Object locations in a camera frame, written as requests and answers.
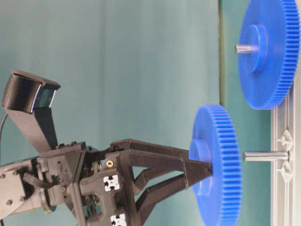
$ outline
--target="green wall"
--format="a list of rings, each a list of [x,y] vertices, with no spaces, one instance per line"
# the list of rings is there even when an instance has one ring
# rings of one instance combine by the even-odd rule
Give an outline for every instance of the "green wall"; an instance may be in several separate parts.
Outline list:
[[[217,1],[10,0],[0,28],[0,93],[12,68],[59,82],[60,143],[102,149],[131,137],[188,148],[197,108],[219,103]],[[8,120],[1,163],[36,155]],[[76,225],[64,206],[5,222]],[[146,225],[202,225],[192,190],[159,204]]]

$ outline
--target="steel rod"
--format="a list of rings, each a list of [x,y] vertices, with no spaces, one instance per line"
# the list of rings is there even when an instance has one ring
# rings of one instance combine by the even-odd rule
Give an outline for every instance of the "steel rod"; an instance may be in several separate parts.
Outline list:
[[[235,53],[236,54],[250,54],[252,52],[251,45],[236,45]]]
[[[288,152],[244,152],[244,161],[287,161]]]

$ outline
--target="large blue gear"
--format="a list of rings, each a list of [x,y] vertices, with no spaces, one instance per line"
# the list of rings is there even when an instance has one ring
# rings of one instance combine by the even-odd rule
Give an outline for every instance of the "large blue gear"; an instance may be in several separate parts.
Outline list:
[[[300,22],[295,0],[251,0],[240,32],[241,89],[254,109],[277,107],[290,90],[298,64]]]
[[[196,183],[193,191],[207,226],[234,226],[242,194],[240,154],[235,130],[220,105],[204,105],[197,112],[189,158],[210,161],[213,176]]]

